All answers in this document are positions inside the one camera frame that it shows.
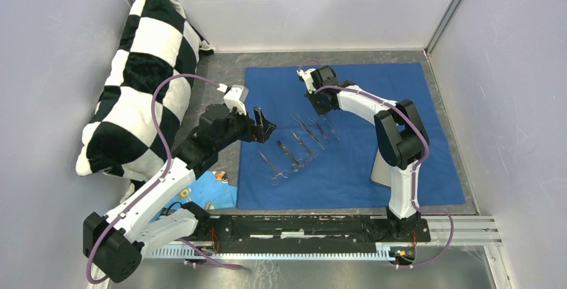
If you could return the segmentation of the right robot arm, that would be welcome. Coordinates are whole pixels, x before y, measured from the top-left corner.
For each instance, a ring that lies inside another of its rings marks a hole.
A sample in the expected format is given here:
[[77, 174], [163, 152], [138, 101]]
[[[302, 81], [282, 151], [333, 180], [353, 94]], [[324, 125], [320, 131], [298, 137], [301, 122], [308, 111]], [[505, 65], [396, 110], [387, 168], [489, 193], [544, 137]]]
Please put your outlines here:
[[387, 100], [353, 82], [339, 82], [330, 66], [298, 69], [297, 75], [319, 115], [343, 110], [374, 125], [378, 150], [371, 179], [390, 187], [386, 232], [391, 239], [403, 241], [421, 216], [417, 201], [419, 170], [429, 156], [429, 137], [415, 103]]

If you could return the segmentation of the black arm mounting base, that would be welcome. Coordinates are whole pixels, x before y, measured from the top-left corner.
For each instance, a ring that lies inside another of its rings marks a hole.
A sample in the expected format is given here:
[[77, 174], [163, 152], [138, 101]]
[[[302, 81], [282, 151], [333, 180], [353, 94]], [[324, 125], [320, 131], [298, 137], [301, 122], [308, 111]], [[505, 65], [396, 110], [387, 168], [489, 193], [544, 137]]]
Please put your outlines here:
[[188, 236], [220, 254], [369, 254], [378, 244], [429, 242], [427, 221], [398, 228], [372, 215], [219, 215]]

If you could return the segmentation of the light blue patterned cloth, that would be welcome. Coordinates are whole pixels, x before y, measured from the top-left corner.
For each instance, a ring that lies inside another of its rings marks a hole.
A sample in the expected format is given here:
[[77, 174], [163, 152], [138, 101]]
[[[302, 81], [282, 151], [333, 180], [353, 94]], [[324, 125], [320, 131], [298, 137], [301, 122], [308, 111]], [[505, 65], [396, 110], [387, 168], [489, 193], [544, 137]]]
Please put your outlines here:
[[225, 171], [207, 171], [174, 199], [195, 202], [205, 210], [229, 209], [236, 206], [237, 188], [229, 184]]

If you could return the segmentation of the black white checkered pillow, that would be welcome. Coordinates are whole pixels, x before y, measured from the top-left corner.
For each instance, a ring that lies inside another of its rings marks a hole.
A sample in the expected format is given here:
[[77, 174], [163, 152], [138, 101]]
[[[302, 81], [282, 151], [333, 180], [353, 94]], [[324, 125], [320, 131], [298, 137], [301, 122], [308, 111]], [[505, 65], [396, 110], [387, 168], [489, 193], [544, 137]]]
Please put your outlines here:
[[127, 179], [126, 196], [154, 176], [189, 107], [197, 64], [214, 51], [178, 1], [134, 0], [76, 173]]

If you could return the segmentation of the aluminium frame rail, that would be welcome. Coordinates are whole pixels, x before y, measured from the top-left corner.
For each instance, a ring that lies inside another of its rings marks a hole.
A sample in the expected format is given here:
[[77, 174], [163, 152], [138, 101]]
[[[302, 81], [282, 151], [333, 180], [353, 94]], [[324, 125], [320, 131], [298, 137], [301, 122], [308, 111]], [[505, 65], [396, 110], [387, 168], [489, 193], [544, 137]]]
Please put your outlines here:
[[[188, 240], [188, 236], [196, 230], [198, 223], [210, 217], [212, 216], [197, 217], [188, 211], [181, 210], [174, 215], [130, 229], [124, 224], [117, 223], [112, 231], [131, 243], [138, 243], [147, 248], [150, 242], [154, 242], [160, 248], [173, 241]], [[428, 215], [420, 216], [420, 218], [425, 219], [429, 226], [431, 240], [428, 243], [441, 245], [447, 242], [457, 245], [461, 242], [470, 244], [500, 241], [495, 222], [488, 217]]]

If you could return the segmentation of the curved steel tweezers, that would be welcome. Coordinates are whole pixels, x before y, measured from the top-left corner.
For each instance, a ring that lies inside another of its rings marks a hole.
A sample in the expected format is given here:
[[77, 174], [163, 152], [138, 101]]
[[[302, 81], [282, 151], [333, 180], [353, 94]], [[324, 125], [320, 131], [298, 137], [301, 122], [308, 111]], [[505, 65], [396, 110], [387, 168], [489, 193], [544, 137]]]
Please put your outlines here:
[[330, 121], [325, 116], [322, 116], [322, 118], [323, 118], [324, 122], [328, 125], [332, 134], [337, 138], [337, 140], [340, 140], [338, 133], [336, 132], [335, 128], [331, 125]]

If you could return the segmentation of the steel ring-handled hemostat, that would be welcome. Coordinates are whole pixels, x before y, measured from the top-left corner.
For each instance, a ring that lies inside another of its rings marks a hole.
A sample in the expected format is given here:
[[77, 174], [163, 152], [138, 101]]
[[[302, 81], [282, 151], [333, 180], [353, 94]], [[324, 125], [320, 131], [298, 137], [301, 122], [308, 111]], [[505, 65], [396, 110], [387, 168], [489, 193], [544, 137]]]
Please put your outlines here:
[[268, 160], [268, 158], [262, 152], [259, 152], [259, 154], [273, 174], [273, 177], [270, 179], [270, 183], [272, 186], [277, 187], [279, 185], [280, 178], [287, 179], [289, 177], [289, 174], [286, 170], [279, 171], [274, 167], [274, 165]]

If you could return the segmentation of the metal instrument tray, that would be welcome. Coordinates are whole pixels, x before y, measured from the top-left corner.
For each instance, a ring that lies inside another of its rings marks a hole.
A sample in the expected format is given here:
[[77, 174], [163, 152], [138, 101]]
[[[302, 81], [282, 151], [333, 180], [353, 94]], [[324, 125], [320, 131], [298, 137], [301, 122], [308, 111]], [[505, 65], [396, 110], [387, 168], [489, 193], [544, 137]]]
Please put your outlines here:
[[379, 151], [376, 153], [370, 180], [373, 183], [391, 187], [390, 165], [383, 159]]

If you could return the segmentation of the long thin steel tweezers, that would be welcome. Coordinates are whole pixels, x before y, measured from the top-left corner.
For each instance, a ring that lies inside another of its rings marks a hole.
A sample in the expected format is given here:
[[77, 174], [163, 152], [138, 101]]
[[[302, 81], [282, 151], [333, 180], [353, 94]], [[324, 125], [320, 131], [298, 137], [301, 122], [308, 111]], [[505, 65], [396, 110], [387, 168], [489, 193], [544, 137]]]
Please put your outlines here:
[[316, 138], [315, 134], [308, 128], [308, 126], [304, 123], [304, 121], [297, 115], [290, 114], [291, 118], [301, 126], [301, 128], [317, 143], [317, 145], [322, 149], [325, 150], [322, 143]]

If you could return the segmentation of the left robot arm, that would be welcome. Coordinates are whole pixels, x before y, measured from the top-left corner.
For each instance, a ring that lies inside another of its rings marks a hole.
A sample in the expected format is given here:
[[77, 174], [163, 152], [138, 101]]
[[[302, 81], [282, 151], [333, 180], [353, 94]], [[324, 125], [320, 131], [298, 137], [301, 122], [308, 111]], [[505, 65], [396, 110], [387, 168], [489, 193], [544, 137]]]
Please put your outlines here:
[[146, 255], [182, 237], [205, 239], [210, 232], [209, 215], [194, 203], [159, 219], [153, 217], [185, 187], [208, 171], [219, 152], [237, 140], [265, 143], [276, 130], [260, 107], [254, 118], [235, 107], [212, 104], [199, 123], [164, 166], [131, 198], [105, 215], [91, 213], [83, 222], [83, 254], [87, 257], [87, 280], [100, 284], [127, 279]]

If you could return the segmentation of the blue surgical drape cloth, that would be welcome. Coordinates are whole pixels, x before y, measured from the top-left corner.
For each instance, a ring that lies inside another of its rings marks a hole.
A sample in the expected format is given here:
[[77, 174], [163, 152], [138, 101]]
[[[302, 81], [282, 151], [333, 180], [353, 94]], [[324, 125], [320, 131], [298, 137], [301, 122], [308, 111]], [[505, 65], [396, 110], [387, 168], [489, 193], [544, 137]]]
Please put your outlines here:
[[[449, 142], [437, 116], [422, 65], [359, 64], [335, 65], [341, 81], [350, 80], [363, 90], [384, 99], [412, 100], [423, 121], [430, 141], [430, 154], [419, 173], [418, 201], [421, 205], [461, 205], [463, 188], [453, 162]], [[277, 125], [265, 143], [241, 145], [237, 178], [237, 208], [240, 210], [342, 209], [386, 207], [388, 187], [370, 180], [377, 152], [373, 124], [355, 114], [333, 110], [326, 115], [340, 140], [323, 119], [322, 126], [333, 146], [310, 121], [317, 116], [306, 98], [306, 86], [296, 68], [248, 68], [245, 86], [249, 90], [246, 105], [260, 107], [265, 117]], [[290, 116], [297, 114], [322, 143], [317, 143]], [[306, 161], [306, 152], [291, 134], [294, 131], [318, 156]], [[283, 142], [292, 154], [305, 160], [305, 166], [293, 172], [292, 161], [278, 147]], [[279, 185], [270, 183], [272, 172], [261, 158], [262, 152], [287, 179]]]

